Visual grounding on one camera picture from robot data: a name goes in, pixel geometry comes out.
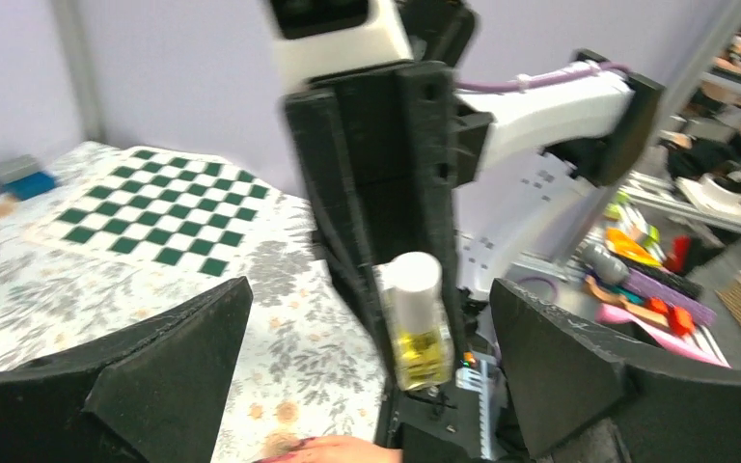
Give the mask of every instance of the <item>cable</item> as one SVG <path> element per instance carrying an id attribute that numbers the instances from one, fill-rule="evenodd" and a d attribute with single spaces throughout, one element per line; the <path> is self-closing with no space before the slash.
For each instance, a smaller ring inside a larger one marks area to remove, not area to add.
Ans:
<path id="1" fill-rule="evenodd" d="M 515 283 L 519 286 L 522 286 L 525 283 L 530 283 L 530 282 L 540 282 L 540 283 L 547 284 L 550 287 L 550 289 L 552 289 L 552 297 L 547 302 L 550 304 L 555 304 L 555 301 L 558 300 L 558 286 L 555 284 L 555 282 L 547 278 L 544 278 L 544 277 L 526 277 L 526 278 L 522 278 L 518 280 Z"/>
<path id="2" fill-rule="evenodd" d="M 554 72 L 547 72 L 546 74 L 531 77 L 529 80 L 524 74 L 522 74 L 518 79 L 507 82 L 506 84 L 489 85 L 474 84 L 470 82 L 458 82 L 455 84 L 455 87 L 459 90 L 466 90 L 469 92 L 476 92 L 480 94 L 509 94 L 513 92 L 524 92 L 529 89 L 539 89 L 552 85 L 565 84 L 566 82 L 572 82 L 574 80 L 579 80 L 584 77 L 595 75 L 600 71 L 616 70 L 619 72 L 629 73 L 629 67 L 620 65 L 618 63 L 592 63 L 596 66 L 574 71 L 563 68 Z"/>

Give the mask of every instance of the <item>pink toy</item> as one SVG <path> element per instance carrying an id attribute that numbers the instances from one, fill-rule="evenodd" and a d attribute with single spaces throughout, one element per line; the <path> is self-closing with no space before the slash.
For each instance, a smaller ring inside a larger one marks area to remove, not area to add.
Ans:
<path id="1" fill-rule="evenodd" d="M 690 359 L 706 362 L 723 368 L 731 368 L 726 361 L 722 361 L 711 354 L 703 352 L 698 347 L 693 346 L 681 338 L 670 335 L 665 331 L 658 330 L 648 323 L 639 320 L 635 315 L 621 309 L 620 307 L 601 304 L 601 308 L 595 316 L 595 321 L 598 323 L 608 324 L 628 323 L 631 321 L 643 328 L 650 336 L 657 340 L 664 349 L 670 351 L 672 354 L 688 357 Z"/>

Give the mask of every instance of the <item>yellow liquid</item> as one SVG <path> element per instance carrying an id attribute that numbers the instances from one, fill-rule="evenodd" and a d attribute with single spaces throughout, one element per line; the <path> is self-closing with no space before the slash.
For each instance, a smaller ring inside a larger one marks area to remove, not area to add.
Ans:
<path id="1" fill-rule="evenodd" d="M 438 386 L 453 378 L 452 351 L 438 329 L 420 334 L 398 333 L 398 385 L 404 391 Z"/>

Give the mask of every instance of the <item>chessboard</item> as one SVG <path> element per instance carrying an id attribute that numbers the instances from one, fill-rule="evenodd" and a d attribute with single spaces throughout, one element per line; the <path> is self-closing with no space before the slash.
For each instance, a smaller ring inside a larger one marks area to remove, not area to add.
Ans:
<path id="1" fill-rule="evenodd" d="M 128 150 L 27 238 L 132 265 L 219 277 L 239 271 L 279 191 L 225 158 Z"/>

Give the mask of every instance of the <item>cable clip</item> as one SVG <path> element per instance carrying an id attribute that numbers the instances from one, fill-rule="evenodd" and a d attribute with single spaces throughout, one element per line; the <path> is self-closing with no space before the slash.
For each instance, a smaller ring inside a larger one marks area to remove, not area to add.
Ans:
<path id="1" fill-rule="evenodd" d="M 594 60 L 586 60 L 585 63 L 590 67 L 592 71 L 592 75 L 598 75 L 603 70 L 599 64 L 597 64 Z"/>
<path id="2" fill-rule="evenodd" d="M 515 80 L 518 82 L 518 92 L 522 94 L 530 89 L 530 84 L 533 82 L 533 78 L 527 74 L 518 74 Z"/>

